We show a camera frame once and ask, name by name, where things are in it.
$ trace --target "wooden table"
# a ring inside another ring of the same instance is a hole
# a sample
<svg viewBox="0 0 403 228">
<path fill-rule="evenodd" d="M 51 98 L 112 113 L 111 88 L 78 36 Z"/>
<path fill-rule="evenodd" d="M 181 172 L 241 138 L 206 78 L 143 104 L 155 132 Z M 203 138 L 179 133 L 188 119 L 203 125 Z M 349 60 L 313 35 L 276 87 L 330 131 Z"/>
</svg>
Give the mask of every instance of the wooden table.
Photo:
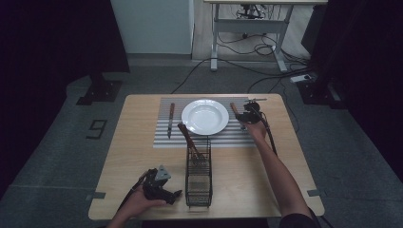
<svg viewBox="0 0 403 228">
<path fill-rule="evenodd" d="M 276 57 L 278 67 L 282 72 L 287 71 L 284 64 L 284 57 L 281 52 L 281 46 L 284 41 L 285 32 L 290 23 L 291 13 L 294 5 L 326 5 L 328 0 L 204 0 L 205 3 L 215 5 L 215 14 L 213 15 L 213 44 L 211 46 L 211 70 L 216 71 L 218 49 L 217 37 L 219 32 L 246 32 L 246 33 L 276 33 L 278 40 L 275 46 L 272 46 L 273 54 Z M 251 20 L 251 19 L 222 19 L 220 18 L 220 4 L 260 4 L 260 5 L 289 5 L 284 20 Z"/>
<path fill-rule="evenodd" d="M 308 196 L 307 191 L 317 188 L 279 95 L 160 94 L 127 96 L 96 189 L 97 193 L 106 193 L 105 198 L 92 200 L 89 217 L 112 219 L 127 191 L 141 174 L 150 168 L 158 168 L 160 164 L 163 164 L 172 176 L 163 188 L 170 192 L 180 189 L 184 191 L 185 148 L 153 148 L 160 100 L 161 98 L 214 100 L 219 97 L 267 99 L 259 104 L 271 126 L 278 156 L 293 174 L 308 205 L 318 216 L 323 215 L 324 208 L 320 197 Z M 280 216 L 259 152 L 255 147 L 213 147 L 212 170 L 214 193 L 209 208 L 189 208 L 182 194 L 174 205 L 151 208 L 140 215 L 139 219 L 229 219 Z"/>
</svg>

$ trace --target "striped placemat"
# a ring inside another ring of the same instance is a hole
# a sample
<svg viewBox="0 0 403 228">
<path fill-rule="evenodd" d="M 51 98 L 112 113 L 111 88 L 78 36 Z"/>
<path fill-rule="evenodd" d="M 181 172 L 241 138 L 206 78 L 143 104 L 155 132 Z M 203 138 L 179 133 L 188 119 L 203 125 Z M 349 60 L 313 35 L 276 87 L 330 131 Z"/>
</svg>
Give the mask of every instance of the striped placemat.
<svg viewBox="0 0 403 228">
<path fill-rule="evenodd" d="M 182 111 L 190 103 L 209 99 L 221 103 L 228 111 L 228 125 L 219 133 L 208 136 L 211 141 L 211 147 L 253 147 L 255 146 L 252 138 L 247 131 L 240 129 L 240 123 L 235 119 L 235 114 L 231 109 L 231 103 L 234 103 L 238 112 L 243 111 L 243 105 L 248 100 L 247 97 L 220 97 L 220 98 L 161 98 L 160 111 L 158 115 L 157 127 L 154 137 L 154 148 L 186 148 L 186 140 L 177 127 L 182 121 Z M 174 118 L 172 122 L 171 139 L 168 139 L 167 129 L 169 123 L 169 108 L 171 103 L 175 103 Z M 206 136 L 200 136 L 189 132 L 193 140 L 205 139 Z"/>
</svg>

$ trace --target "hand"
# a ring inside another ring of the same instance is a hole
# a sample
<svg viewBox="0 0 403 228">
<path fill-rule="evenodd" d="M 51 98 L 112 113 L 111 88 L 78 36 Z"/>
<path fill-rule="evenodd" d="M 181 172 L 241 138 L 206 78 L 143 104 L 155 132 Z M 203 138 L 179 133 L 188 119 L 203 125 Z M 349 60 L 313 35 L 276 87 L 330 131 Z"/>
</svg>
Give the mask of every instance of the hand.
<svg viewBox="0 0 403 228">
<path fill-rule="evenodd" d="M 243 123 L 243 124 L 246 126 L 249 134 L 255 141 L 264 140 L 264 138 L 266 137 L 266 127 L 264 126 L 262 121 L 257 123 Z"/>
<path fill-rule="evenodd" d="M 140 215 L 142 212 L 153 206 L 166 205 L 162 199 L 149 200 L 144 196 L 143 186 L 140 185 L 129 197 L 124 206 L 116 213 L 112 221 L 107 225 L 108 228 L 124 227 L 125 222 L 132 217 Z"/>
</svg>

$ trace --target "white plate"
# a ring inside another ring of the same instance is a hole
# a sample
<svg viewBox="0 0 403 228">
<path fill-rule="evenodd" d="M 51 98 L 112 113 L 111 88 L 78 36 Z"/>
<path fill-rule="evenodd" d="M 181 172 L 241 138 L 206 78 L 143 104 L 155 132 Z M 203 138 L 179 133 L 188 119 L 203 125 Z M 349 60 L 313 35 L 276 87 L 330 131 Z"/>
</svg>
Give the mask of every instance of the white plate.
<svg viewBox="0 0 403 228">
<path fill-rule="evenodd" d="M 213 135 L 228 124 L 226 108 L 212 100 L 197 100 L 188 104 L 182 112 L 182 122 L 187 129 L 199 135 Z"/>
</svg>

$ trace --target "knife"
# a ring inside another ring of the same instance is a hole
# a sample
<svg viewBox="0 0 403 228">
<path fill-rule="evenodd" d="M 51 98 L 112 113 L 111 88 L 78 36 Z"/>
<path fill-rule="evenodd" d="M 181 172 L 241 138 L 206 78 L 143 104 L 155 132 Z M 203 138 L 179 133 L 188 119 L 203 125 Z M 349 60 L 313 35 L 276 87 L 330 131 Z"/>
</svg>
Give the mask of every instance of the knife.
<svg viewBox="0 0 403 228">
<path fill-rule="evenodd" d="M 169 124 L 168 124 L 168 138 L 169 139 L 171 139 L 172 121 L 174 120 L 174 110 L 175 110 L 175 103 L 171 103 L 171 107 L 169 109 Z"/>
</svg>

